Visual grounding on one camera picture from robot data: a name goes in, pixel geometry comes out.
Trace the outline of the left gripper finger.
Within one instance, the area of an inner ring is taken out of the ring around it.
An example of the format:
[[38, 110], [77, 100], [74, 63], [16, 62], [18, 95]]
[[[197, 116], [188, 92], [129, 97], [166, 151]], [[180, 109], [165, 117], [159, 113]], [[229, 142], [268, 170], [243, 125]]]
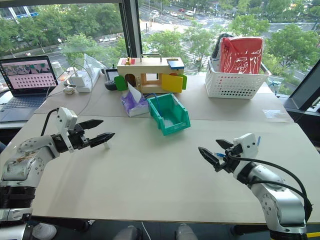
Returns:
[[103, 122], [101, 119], [90, 119], [80, 123], [80, 126], [83, 130], [88, 130], [97, 127]]
[[95, 138], [89, 139], [89, 146], [91, 148], [96, 147], [98, 145], [107, 143], [115, 135], [114, 132], [105, 132], [100, 135], [97, 135]]

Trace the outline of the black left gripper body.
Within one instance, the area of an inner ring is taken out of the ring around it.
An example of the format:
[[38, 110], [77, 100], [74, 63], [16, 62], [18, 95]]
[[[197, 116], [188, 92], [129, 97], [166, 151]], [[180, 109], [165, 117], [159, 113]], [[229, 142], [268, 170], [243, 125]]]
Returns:
[[88, 129], [87, 123], [78, 123], [74, 129], [69, 129], [68, 138], [74, 149], [83, 149], [89, 146], [89, 139], [85, 137], [85, 130]]

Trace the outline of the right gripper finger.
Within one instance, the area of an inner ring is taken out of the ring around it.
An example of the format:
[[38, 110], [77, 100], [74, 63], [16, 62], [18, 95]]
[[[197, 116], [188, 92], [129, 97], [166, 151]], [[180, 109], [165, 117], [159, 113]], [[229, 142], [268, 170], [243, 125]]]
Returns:
[[198, 150], [199, 150], [200, 154], [202, 155], [202, 157], [203, 157], [209, 164], [211, 164], [216, 171], [220, 171], [220, 170], [222, 169], [219, 159], [218, 159], [217, 157], [215, 157], [215, 156], [213, 155], [213, 153], [210, 152], [207, 148], [204, 148], [204, 147], [199, 146], [199, 147], [198, 147]]
[[224, 150], [230, 149], [234, 146], [233, 143], [225, 140], [225, 139], [216, 139], [217, 144]]

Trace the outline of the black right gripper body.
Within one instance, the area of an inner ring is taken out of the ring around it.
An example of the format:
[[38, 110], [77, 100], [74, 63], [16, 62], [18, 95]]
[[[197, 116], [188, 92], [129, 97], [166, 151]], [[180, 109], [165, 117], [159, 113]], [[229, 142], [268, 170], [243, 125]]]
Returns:
[[240, 144], [233, 145], [233, 147], [226, 149], [224, 155], [215, 153], [214, 156], [219, 159], [221, 170], [225, 170], [227, 173], [233, 173], [236, 167], [239, 165], [240, 154], [243, 152], [243, 148]]

